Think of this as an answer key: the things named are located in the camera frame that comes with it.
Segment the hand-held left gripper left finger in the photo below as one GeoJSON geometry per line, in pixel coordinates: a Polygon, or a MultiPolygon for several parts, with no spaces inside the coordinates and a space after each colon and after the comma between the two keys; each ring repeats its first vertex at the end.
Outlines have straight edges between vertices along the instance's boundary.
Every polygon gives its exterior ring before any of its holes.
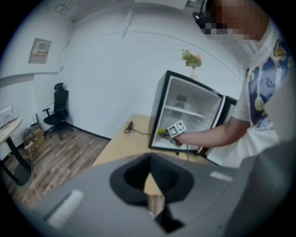
{"type": "Polygon", "coordinates": [[[111,187],[117,168],[139,161],[141,155],[88,168],[52,190],[26,220],[43,237],[163,237],[164,229],[147,206],[125,203],[111,187]]]}

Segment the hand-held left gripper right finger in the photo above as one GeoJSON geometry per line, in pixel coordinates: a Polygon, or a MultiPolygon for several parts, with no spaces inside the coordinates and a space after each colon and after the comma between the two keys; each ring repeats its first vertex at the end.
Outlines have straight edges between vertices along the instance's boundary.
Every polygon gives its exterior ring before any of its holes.
{"type": "Polygon", "coordinates": [[[240,197],[237,168],[204,165],[162,154],[149,155],[149,168],[165,197],[152,237],[231,237],[240,197]]]}

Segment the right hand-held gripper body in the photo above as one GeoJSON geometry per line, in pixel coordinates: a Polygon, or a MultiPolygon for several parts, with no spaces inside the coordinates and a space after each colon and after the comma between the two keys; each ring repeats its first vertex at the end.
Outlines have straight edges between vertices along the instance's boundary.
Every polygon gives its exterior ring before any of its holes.
{"type": "Polygon", "coordinates": [[[171,143],[176,145],[177,147],[180,147],[182,144],[176,140],[175,138],[182,133],[184,133],[187,130],[184,122],[182,120],[179,120],[178,122],[174,123],[173,125],[169,126],[167,128],[167,132],[169,134],[169,140],[171,143]]]}

